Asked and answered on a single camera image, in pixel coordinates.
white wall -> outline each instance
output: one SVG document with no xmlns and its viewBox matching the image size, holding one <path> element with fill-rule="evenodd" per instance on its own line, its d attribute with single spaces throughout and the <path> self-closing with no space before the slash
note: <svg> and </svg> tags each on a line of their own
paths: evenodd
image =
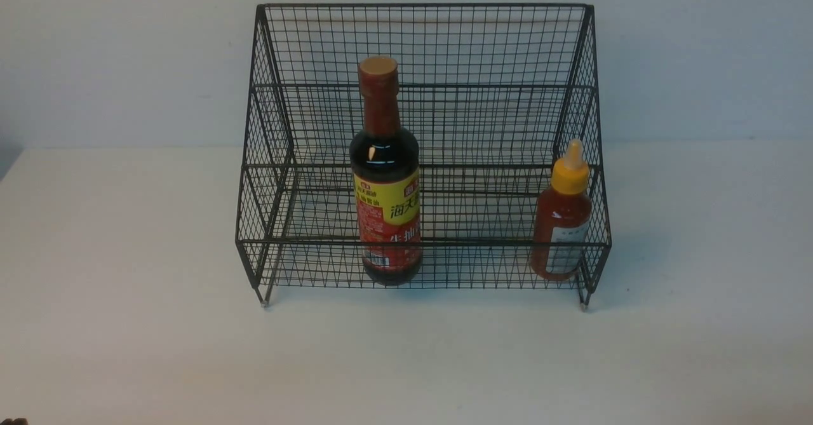
<svg viewBox="0 0 813 425">
<path fill-rule="evenodd" d="M 240 144 L 287 1 L 594 3 L 605 138 L 813 138 L 813 0 L 0 0 L 0 147 Z"/>
</svg>

red sauce bottle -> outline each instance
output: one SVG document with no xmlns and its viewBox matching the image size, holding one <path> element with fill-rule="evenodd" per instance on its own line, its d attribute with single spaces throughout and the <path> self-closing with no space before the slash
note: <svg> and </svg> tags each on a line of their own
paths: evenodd
<svg viewBox="0 0 813 425">
<path fill-rule="evenodd" d="M 535 242 L 584 242 L 593 205 L 586 193 L 590 170 L 581 152 L 581 141 L 573 139 L 554 164 L 551 187 L 537 199 Z M 531 251 L 531 268 L 545 280 L 571 280 L 579 268 L 581 250 L 578 246 L 538 246 Z"/>
<path fill-rule="evenodd" d="M 353 138 L 353 170 L 364 271 L 382 285 L 409 282 L 420 269 L 418 141 L 398 116 L 398 63 L 370 57 L 358 64 L 364 129 Z"/>
</svg>

white table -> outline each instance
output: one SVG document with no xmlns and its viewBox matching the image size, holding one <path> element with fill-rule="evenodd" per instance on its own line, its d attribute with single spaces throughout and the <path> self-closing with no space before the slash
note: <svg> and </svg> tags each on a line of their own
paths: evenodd
<svg viewBox="0 0 813 425">
<path fill-rule="evenodd" d="M 233 245 L 238 149 L 34 150 L 0 182 L 0 416 L 747 425 L 813 417 L 813 142 L 607 144 L 574 291 L 282 288 Z"/>
</svg>

metal wire shelf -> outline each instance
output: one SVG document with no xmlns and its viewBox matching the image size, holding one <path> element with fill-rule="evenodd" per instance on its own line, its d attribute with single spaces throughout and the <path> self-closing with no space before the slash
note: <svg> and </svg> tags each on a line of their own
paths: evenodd
<svg viewBox="0 0 813 425">
<path fill-rule="evenodd" d="M 275 286 L 366 277 L 347 148 L 356 66 L 399 61 L 401 121 L 421 146 L 424 262 L 403 288 L 568 288 L 586 308 L 612 245 L 595 14 L 584 4 L 265 4 L 257 8 L 236 245 L 263 304 Z M 593 214 L 578 274 L 528 266 L 538 194 L 571 138 Z"/>
</svg>

soy sauce bottle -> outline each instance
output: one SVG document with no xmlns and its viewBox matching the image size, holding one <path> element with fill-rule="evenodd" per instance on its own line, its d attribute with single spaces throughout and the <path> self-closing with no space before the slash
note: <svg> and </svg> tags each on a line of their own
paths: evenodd
<svg viewBox="0 0 813 425">
<path fill-rule="evenodd" d="M 418 141 L 398 116 L 398 63 L 370 57 L 358 64 L 364 129 L 353 138 L 353 170 L 364 271 L 382 285 L 409 282 L 420 269 Z"/>
</svg>

